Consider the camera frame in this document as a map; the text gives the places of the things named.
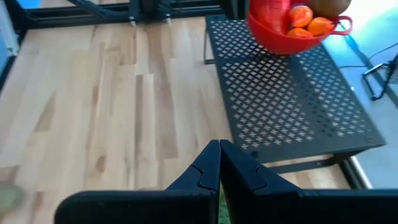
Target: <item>cable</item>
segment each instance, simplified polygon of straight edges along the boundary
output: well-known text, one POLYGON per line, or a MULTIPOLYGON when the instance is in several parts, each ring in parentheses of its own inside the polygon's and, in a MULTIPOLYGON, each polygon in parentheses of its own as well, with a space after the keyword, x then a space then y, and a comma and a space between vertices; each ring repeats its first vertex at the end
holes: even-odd
MULTIPOLYGON (((395 43, 393 45, 391 45, 390 47, 387 47, 385 49, 382 49, 381 51, 373 54, 372 56, 368 57, 368 60, 370 61, 373 57, 375 57, 376 55, 385 52, 386 50, 389 50, 395 46, 397 46, 398 43, 395 43)), ((339 68, 361 68, 361 67, 367 67, 366 65, 345 65, 345 66, 339 66, 339 68)))
POLYGON ((393 44, 393 45, 391 45, 390 47, 388 47, 388 48, 386 48, 386 49, 383 49, 383 50, 379 51, 378 53, 375 53, 374 55, 372 55, 372 56, 369 57, 369 60, 371 60, 374 56, 378 55, 379 53, 383 53, 383 52, 385 52, 386 50, 395 47, 396 45, 398 45, 398 43, 393 44))
POLYGON ((366 67, 366 65, 345 65, 345 66, 339 66, 339 68, 363 68, 366 67))

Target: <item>black metal frame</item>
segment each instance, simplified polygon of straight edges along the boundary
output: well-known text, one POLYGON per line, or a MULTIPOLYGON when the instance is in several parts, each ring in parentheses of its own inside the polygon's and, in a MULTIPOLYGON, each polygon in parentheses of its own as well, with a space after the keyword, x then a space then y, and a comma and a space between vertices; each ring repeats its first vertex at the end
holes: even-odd
POLYGON ((87 5, 87 7, 56 7, 24 10, 25 29, 44 29, 70 26, 112 24, 122 22, 150 22, 169 18, 205 16, 223 13, 214 0, 182 1, 170 3, 170 9, 155 14, 141 13, 138 0, 130 3, 87 5))
POLYGON ((334 154, 332 157, 330 157, 328 159, 301 162, 301 163, 289 164, 289 165, 277 166, 277 167, 270 167, 270 170, 274 171, 277 174, 286 174, 289 172, 299 172, 299 171, 303 171, 303 170, 329 167, 329 166, 333 166, 335 164, 340 164, 344 160, 347 160, 351 156, 355 156, 356 154, 358 154, 360 152, 362 152, 362 151, 344 152, 344 153, 334 154))
POLYGON ((350 159, 343 160, 339 166, 351 189, 368 189, 368 186, 359 174, 358 168, 350 159))
POLYGON ((364 80, 367 88, 370 91, 371 100, 376 101, 376 100, 380 100, 381 98, 383 98, 383 96, 387 90, 388 84, 389 84, 395 70, 397 69, 397 67, 398 67, 398 54, 390 62, 376 65, 375 67, 373 67, 372 69, 368 70, 367 72, 365 72, 363 74, 362 79, 364 80), (371 84, 368 81, 368 76, 374 75, 376 71, 378 71, 380 68, 384 68, 384 67, 387 67, 387 78, 382 86, 381 93, 379 95, 376 95, 374 93, 374 90, 373 90, 371 84))
POLYGON ((394 103, 394 105, 396 106, 396 108, 398 108, 398 96, 394 93, 394 91, 392 91, 392 89, 389 87, 389 81, 391 79, 391 75, 394 73, 394 70, 396 69, 396 67, 392 67, 393 64, 391 64, 392 61, 390 61, 389 63, 385 63, 384 65, 387 65, 389 67, 389 73, 387 74, 387 80, 384 80, 381 75, 377 72, 378 69, 380 68, 380 65, 376 65, 374 66, 370 59, 368 58, 367 55, 365 55, 358 46, 358 43, 356 43, 356 41, 354 40, 354 38, 351 35, 347 35, 345 38, 346 43, 348 44, 348 46, 354 51, 354 53, 359 57, 359 59, 362 61, 362 63, 365 64, 365 66, 369 69, 367 72, 365 72, 363 74, 363 82, 366 85, 366 87, 369 90, 370 93, 370 97, 371 100, 376 101, 376 100, 380 100, 384 94, 387 94, 390 98, 390 100, 394 103), (380 95, 376 95, 373 91, 373 88, 371 87, 370 83, 367 80, 367 76, 368 75, 373 75, 373 77, 376 79, 376 81, 379 83, 380 86, 382 86, 382 91, 380 93, 380 95))

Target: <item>tangerine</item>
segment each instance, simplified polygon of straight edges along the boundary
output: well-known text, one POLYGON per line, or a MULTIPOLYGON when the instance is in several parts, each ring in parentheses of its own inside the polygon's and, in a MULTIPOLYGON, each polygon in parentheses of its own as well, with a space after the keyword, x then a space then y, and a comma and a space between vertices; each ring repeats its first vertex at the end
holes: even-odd
POLYGON ((309 31, 307 31, 303 28, 293 28, 287 33, 287 35, 291 36, 291 37, 299 37, 299 38, 313 37, 313 35, 309 31))
POLYGON ((316 17, 309 23, 307 30, 312 35, 319 36, 328 34, 333 28, 335 28, 335 25, 332 21, 323 17, 316 17))
POLYGON ((295 6, 290 10, 293 27, 305 27, 313 19, 313 12, 308 6, 295 6))

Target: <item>red bowl handle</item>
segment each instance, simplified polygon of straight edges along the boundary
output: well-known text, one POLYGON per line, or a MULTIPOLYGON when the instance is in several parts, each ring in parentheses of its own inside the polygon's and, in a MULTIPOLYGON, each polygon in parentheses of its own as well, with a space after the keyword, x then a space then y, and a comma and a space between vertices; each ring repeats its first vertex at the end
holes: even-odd
POLYGON ((349 35, 353 30, 353 19, 350 16, 338 16, 336 21, 348 20, 349 21, 349 29, 344 31, 333 31, 331 35, 349 35))

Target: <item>red bowl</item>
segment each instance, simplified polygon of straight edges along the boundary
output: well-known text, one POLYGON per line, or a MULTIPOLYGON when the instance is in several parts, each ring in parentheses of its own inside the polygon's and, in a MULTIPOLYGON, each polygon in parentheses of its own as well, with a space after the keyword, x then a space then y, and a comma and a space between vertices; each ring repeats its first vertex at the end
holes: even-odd
MULTIPOLYGON (((278 1, 278 0, 262 0, 262 4, 267 4, 267 2, 271 1, 278 1)), ((296 4, 305 4, 307 0, 290 0, 290 6, 296 4)), ((251 0, 251 10, 248 13, 248 26, 250 31, 252 32, 254 38, 264 46, 267 50, 276 53, 276 54, 297 54, 303 52, 305 50, 309 50, 312 47, 317 46, 321 43, 325 38, 329 35, 349 35, 353 28, 353 20, 348 16, 338 16, 333 19, 335 23, 335 28, 339 21, 341 20, 348 20, 350 23, 350 28, 346 31, 335 31, 334 29, 331 30, 328 34, 313 37, 313 38, 298 38, 298 37, 291 37, 288 35, 280 34, 270 27, 265 26, 264 24, 260 23, 254 15, 256 15, 256 10, 258 10, 259 1, 258 0, 251 0)))

